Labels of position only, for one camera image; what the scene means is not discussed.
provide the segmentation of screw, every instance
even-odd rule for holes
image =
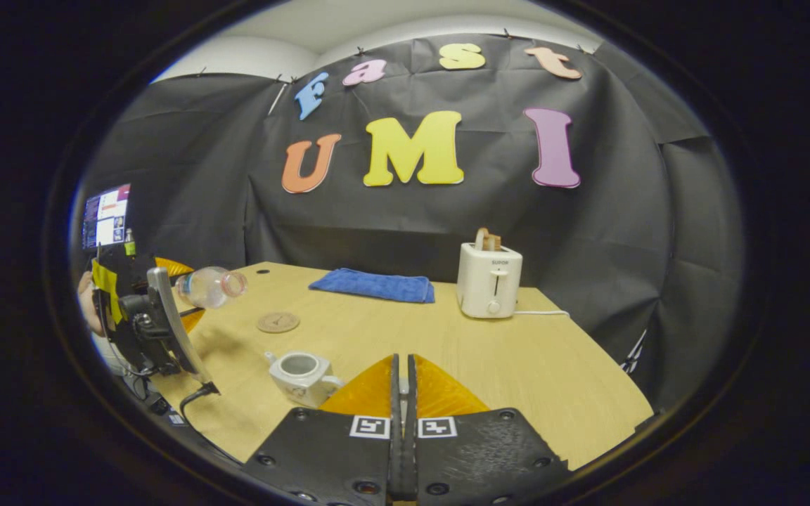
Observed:
[[[373,481],[358,481],[357,484],[354,485],[354,490],[357,493],[366,493],[368,495],[374,495],[380,492],[380,486]]]
[[[449,493],[447,484],[430,484],[427,486],[427,493],[430,495],[443,495]]]

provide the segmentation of white ceiling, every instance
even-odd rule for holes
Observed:
[[[219,36],[276,39],[322,54],[361,33],[454,14],[507,16],[599,39],[527,0],[292,0],[242,20]]]

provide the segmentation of monitor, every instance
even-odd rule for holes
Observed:
[[[121,185],[86,199],[81,241],[84,251],[94,251],[127,240],[129,185]]]

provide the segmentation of wooden table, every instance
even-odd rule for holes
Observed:
[[[433,284],[436,304],[408,304],[309,290],[327,273],[318,269],[263,262],[239,272],[248,291],[206,311],[190,335],[222,395],[190,403],[186,415],[243,462],[295,407],[271,381],[266,351],[324,356],[344,381],[391,353],[399,354],[399,375],[407,377],[408,354],[417,353],[491,409],[520,410],[572,470],[652,416],[633,381],[567,316],[473,320],[459,310],[449,283]],[[517,298],[518,311],[558,309],[536,288],[520,288]],[[180,311],[189,308],[177,302]],[[289,311],[302,322],[281,334],[258,330],[258,319],[271,311]],[[152,379],[171,406],[200,386],[187,374]]]

